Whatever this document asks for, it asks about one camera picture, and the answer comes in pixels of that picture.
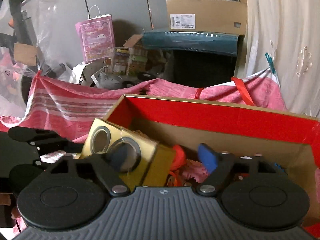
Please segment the gold box with round windows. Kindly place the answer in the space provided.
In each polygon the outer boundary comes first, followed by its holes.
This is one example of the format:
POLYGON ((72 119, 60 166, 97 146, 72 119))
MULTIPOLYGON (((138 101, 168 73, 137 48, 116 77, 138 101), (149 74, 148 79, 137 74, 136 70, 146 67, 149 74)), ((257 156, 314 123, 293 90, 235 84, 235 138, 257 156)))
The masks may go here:
POLYGON ((96 118, 80 159, 102 154, 119 178, 133 190, 137 186, 164 186, 175 151, 111 122, 96 118))

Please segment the pink toy comb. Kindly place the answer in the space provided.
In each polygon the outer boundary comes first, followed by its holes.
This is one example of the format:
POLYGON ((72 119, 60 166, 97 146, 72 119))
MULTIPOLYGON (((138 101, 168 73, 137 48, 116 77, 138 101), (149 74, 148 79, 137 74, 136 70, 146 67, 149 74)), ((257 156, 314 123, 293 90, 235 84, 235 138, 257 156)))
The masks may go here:
POLYGON ((201 162, 187 159, 182 167, 182 177, 185 180, 193 179, 197 183, 203 183, 209 176, 208 171, 201 162))

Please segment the red cardboard box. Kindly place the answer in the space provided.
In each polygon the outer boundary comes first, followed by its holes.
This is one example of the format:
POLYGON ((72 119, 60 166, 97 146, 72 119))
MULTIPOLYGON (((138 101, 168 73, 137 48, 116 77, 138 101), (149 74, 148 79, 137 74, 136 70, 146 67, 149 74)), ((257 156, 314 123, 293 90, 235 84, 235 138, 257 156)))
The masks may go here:
POLYGON ((310 197, 304 228, 319 236, 319 121, 266 108, 213 101, 124 95, 105 120, 140 130, 163 145, 181 145, 189 157, 201 143, 237 156, 261 154, 285 168, 310 197))

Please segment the orange toy in box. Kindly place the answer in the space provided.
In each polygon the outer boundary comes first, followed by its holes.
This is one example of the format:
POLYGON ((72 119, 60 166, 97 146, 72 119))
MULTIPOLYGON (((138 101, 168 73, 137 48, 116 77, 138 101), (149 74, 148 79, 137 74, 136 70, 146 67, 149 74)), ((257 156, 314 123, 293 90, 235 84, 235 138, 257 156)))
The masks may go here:
POLYGON ((169 170, 166 185, 168 187, 182 187, 185 180, 181 175, 181 170, 187 164, 187 158, 184 149, 180 145, 175 145, 172 149, 175 151, 175 157, 169 170))

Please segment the clear plastic bag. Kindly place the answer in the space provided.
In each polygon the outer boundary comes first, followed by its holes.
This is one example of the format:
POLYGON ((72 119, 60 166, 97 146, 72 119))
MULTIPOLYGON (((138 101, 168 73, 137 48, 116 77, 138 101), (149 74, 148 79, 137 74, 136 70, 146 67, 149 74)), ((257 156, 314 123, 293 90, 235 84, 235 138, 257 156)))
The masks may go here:
POLYGON ((1 0, 1 115, 23 117, 32 79, 73 82, 72 69, 50 42, 58 0, 1 0))

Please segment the colourful small box stack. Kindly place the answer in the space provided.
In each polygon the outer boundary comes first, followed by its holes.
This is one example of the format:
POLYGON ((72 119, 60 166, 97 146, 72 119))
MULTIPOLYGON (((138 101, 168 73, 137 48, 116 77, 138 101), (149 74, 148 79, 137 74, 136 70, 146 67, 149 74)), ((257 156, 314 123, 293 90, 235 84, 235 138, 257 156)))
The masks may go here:
POLYGON ((114 75, 137 76, 145 72, 148 51, 142 45, 142 35, 132 35, 122 47, 108 48, 103 72, 114 75))

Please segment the teal clothes peg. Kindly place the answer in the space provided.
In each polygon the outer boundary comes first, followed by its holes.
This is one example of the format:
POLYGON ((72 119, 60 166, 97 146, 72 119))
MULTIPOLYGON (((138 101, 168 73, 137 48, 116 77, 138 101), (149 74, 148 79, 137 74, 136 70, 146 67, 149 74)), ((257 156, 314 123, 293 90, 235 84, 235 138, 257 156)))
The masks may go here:
POLYGON ((269 53, 265 53, 265 57, 267 59, 267 62, 268 62, 268 65, 269 65, 269 68, 270 68, 272 74, 276 75, 276 70, 275 70, 275 67, 274 67, 274 62, 273 62, 272 57, 269 55, 269 53))

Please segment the pink paper gift bag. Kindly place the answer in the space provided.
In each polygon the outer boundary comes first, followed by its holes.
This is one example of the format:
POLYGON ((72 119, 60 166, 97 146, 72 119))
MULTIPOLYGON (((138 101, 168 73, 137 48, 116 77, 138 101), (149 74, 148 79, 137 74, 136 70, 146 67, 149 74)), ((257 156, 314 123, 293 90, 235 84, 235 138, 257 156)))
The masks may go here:
POLYGON ((108 50, 115 47, 111 14, 102 15, 97 5, 89 8, 88 18, 75 24, 85 63, 103 60, 108 50))

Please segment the teal padded cushion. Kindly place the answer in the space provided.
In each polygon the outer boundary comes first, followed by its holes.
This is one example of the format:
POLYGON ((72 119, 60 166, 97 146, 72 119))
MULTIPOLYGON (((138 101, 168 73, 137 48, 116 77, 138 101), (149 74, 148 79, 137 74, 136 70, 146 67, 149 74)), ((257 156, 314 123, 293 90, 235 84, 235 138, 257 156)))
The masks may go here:
POLYGON ((144 32, 142 44, 146 49, 187 50, 236 56, 238 35, 198 32, 152 30, 144 32))

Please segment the brown shoe box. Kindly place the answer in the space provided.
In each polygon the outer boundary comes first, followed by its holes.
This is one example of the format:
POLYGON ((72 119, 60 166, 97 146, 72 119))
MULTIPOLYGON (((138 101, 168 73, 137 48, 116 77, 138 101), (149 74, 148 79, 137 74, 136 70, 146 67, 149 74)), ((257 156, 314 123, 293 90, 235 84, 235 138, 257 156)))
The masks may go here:
POLYGON ((166 0, 171 31, 246 35, 247 0, 166 0))

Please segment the white lace curtain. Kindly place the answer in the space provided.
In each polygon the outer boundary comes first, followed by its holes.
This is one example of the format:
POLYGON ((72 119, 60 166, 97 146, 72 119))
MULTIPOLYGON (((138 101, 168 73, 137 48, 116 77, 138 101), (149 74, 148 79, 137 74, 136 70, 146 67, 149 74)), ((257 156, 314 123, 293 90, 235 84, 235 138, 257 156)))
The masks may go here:
POLYGON ((293 113, 319 117, 319 0, 247 0, 246 63, 240 76, 274 63, 293 113))

